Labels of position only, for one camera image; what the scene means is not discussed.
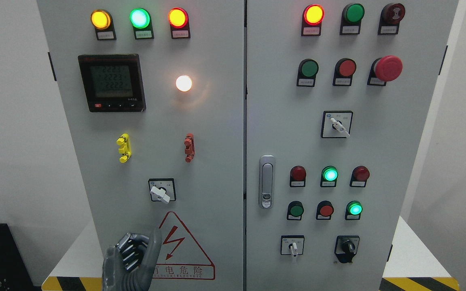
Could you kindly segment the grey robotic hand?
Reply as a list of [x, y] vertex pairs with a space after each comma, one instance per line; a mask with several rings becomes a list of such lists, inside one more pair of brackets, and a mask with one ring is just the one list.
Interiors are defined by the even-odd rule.
[[148, 291], [161, 250], [161, 231], [128, 232], [106, 250], [102, 264], [103, 291]]

